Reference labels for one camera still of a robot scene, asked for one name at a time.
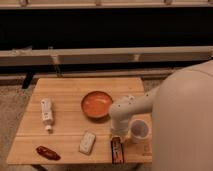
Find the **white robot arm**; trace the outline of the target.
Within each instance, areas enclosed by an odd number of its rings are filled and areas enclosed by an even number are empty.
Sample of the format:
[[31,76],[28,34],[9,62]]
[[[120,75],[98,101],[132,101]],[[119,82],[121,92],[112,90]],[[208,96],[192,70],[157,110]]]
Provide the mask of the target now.
[[136,114],[152,117],[152,171],[213,171],[213,60],[186,67],[110,109],[111,132],[125,135]]

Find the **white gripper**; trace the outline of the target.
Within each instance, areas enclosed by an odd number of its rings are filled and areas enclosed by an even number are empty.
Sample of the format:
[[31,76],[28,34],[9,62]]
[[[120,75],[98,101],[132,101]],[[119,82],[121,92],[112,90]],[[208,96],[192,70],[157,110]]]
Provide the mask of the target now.
[[129,121],[128,120],[111,120],[111,133],[110,134],[110,141],[113,140],[115,135],[117,136],[123,136],[122,142],[126,143],[130,140],[129,134],[127,134],[129,131]]

